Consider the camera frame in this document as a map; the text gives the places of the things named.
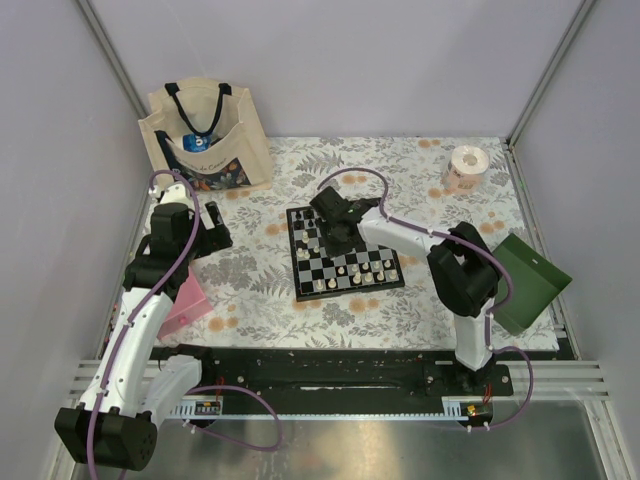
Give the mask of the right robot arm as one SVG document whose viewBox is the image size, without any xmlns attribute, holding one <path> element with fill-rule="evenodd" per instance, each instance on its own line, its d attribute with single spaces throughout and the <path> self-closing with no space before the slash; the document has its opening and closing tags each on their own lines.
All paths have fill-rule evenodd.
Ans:
<svg viewBox="0 0 640 480">
<path fill-rule="evenodd" d="M 491 382 L 486 365 L 493 356 L 490 321 L 503 269 L 476 228 L 461 222 L 440 232 L 387 214 L 380 200 L 347 200 L 331 187 L 310 205 L 319 215 L 329 255 L 372 244 L 428 265 L 440 302 L 454 315 L 455 357 L 461 364 L 455 371 L 456 386 L 469 396 L 486 389 Z"/>
</svg>

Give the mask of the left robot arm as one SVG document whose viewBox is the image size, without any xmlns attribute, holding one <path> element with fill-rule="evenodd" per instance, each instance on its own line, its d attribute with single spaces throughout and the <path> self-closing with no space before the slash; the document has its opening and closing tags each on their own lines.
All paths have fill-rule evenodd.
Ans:
<svg viewBox="0 0 640 480">
<path fill-rule="evenodd" d="M 210 201 L 205 209 L 196 217 L 179 202 L 154 208 L 150 231 L 126 268 L 118 321 L 100 366 L 78 405 L 56 416 L 54 429 L 71 457 L 92 470 L 143 470 L 161 424 L 182 397 L 189 390 L 205 395 L 216 386 L 215 368 L 189 355 L 171 357 L 150 385 L 143 384 L 190 262 L 232 245 L 218 205 Z"/>
</svg>

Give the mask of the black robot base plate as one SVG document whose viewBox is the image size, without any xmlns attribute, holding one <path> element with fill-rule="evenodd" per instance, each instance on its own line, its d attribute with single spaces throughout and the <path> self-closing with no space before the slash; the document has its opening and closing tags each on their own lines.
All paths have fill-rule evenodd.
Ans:
<svg viewBox="0 0 640 480">
<path fill-rule="evenodd" d="M 469 373 L 449 353 L 400 350 L 243 349 L 180 344 L 151 358 L 202 362 L 203 386 L 241 386 L 280 416 L 442 414 L 446 397 L 509 398 L 511 374 L 496 361 Z"/>
</svg>

